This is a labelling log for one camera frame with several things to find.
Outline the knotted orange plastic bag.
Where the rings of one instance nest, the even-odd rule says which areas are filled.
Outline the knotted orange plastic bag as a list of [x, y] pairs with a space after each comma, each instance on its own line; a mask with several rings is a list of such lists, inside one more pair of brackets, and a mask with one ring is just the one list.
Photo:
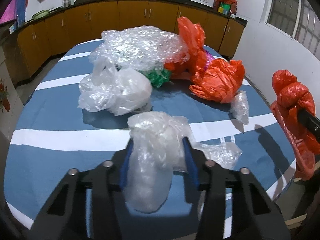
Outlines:
[[277, 96], [276, 103], [283, 109], [300, 107], [315, 115], [316, 107], [310, 90], [287, 69], [273, 74], [272, 87]]

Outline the long clear plastic bag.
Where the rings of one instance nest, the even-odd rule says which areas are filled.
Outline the long clear plastic bag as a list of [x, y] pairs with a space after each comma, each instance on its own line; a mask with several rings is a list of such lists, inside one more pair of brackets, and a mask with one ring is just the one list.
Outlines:
[[232, 169], [242, 150], [233, 142], [208, 145], [197, 142], [188, 119], [164, 112], [144, 112], [128, 118], [133, 151], [129, 157], [125, 201], [142, 213], [157, 211], [166, 201], [175, 171], [186, 172], [182, 139], [223, 168]]

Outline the pink purple plastic bag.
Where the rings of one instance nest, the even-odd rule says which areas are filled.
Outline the pink purple plastic bag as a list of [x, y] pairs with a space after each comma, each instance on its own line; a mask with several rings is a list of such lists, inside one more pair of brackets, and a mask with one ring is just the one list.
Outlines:
[[205, 50], [205, 52], [206, 52], [206, 57], [207, 57], [205, 69], [207, 69], [209, 67], [209, 65], [211, 64], [211, 62], [215, 60], [215, 57], [213, 57], [213, 55], [209, 51]]

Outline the green plastic bag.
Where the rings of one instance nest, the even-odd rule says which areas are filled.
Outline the green plastic bag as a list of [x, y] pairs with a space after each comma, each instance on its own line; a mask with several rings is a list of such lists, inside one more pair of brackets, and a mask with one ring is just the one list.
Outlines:
[[171, 71], [165, 68], [141, 71], [141, 73], [149, 79], [151, 85], [155, 88], [160, 88], [163, 84], [169, 82], [171, 77]]

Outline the clear bubble wrap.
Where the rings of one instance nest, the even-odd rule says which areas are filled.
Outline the clear bubble wrap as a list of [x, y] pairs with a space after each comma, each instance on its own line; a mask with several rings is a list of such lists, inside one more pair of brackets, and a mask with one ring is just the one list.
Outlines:
[[91, 63], [104, 56], [119, 69], [150, 72], [163, 70], [166, 63], [184, 63], [190, 59], [188, 46], [179, 35], [154, 26], [107, 30], [101, 37], [103, 43], [89, 55]]

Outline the lower wooden kitchen cabinets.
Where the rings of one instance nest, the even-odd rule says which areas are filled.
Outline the lower wooden kitchen cabinets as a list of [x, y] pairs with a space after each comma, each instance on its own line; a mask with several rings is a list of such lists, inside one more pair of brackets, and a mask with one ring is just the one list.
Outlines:
[[14, 31], [3, 44], [12, 83], [32, 80], [51, 59], [82, 42], [98, 39], [105, 30], [152, 25], [177, 33], [177, 19], [198, 23], [205, 44], [231, 59], [247, 21], [190, 0], [96, 0], [55, 9]]

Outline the red basket with liner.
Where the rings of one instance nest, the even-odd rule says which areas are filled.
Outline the red basket with liner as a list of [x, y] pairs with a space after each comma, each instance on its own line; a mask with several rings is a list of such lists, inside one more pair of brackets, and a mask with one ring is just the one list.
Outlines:
[[315, 136], [298, 122], [298, 109], [285, 109], [276, 101], [271, 104], [271, 111], [289, 140], [296, 159], [295, 177], [309, 180], [315, 169], [315, 156], [319, 155], [319, 142]]

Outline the small clear plastic piece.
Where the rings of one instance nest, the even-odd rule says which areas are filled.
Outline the small clear plastic piece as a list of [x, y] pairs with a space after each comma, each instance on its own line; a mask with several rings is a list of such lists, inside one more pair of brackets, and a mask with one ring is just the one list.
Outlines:
[[238, 91], [234, 96], [231, 101], [230, 112], [238, 122], [244, 125], [249, 124], [249, 104], [244, 90]]

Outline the blue white striped tablecloth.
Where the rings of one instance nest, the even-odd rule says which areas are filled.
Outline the blue white striped tablecloth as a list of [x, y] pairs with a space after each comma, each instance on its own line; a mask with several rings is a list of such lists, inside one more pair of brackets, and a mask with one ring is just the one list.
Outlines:
[[[95, 168], [126, 147], [127, 115], [87, 112], [78, 107], [79, 82], [92, 72], [88, 56], [101, 40], [76, 45], [52, 68], [24, 106], [10, 142], [4, 195], [13, 216], [32, 226], [41, 207], [68, 170]], [[154, 89], [154, 111], [189, 120], [195, 140], [234, 142], [241, 150], [236, 169], [249, 168], [270, 198], [277, 198], [296, 169], [293, 149], [270, 109], [255, 89], [242, 83], [249, 103], [249, 123], [232, 118], [228, 104], [191, 94], [187, 80]], [[116, 193], [123, 239], [175, 239], [196, 232], [200, 194], [186, 174], [176, 173], [166, 202], [144, 214], [126, 206]]]

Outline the barred window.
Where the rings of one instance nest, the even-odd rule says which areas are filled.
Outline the barred window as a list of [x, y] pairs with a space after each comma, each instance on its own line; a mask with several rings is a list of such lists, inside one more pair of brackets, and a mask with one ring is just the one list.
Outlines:
[[319, 58], [320, 23], [308, 0], [272, 0], [266, 23], [286, 33]]

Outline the red bag with containers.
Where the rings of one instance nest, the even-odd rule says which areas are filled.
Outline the red bag with containers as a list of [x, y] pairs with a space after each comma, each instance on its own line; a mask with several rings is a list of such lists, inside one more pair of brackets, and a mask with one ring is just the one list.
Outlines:
[[224, 15], [236, 15], [237, 1], [236, 0], [214, 0], [213, 9]]

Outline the crumpled clear plastic bag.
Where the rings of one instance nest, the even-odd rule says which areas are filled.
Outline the crumpled clear plastic bag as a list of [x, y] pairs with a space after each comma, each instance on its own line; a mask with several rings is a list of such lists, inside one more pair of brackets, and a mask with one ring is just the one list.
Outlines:
[[115, 116], [151, 110], [152, 85], [147, 77], [132, 68], [117, 70], [106, 55], [99, 55], [93, 66], [79, 83], [79, 108], [107, 110]]

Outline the yellow detergent bottle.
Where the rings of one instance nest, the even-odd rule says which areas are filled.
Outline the yellow detergent bottle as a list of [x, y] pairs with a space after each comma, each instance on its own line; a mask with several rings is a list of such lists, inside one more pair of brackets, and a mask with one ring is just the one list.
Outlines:
[[14, 23], [9, 27], [9, 32], [10, 32], [10, 34], [12, 34], [16, 29], [17, 29], [17, 22], [14, 22]]

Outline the pink blue hanging cloth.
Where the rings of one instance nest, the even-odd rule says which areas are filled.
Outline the pink blue hanging cloth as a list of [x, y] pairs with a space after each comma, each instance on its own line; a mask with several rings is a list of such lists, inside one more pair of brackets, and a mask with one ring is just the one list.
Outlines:
[[12, 0], [1, 17], [0, 23], [16, 20], [16, 28], [24, 25], [28, 0]]

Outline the clear jar on counter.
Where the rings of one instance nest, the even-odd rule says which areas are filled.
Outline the clear jar on counter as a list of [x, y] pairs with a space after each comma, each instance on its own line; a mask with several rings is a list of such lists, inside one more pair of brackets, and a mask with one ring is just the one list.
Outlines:
[[74, 4], [74, 0], [62, 0], [62, 7], [66, 8]]

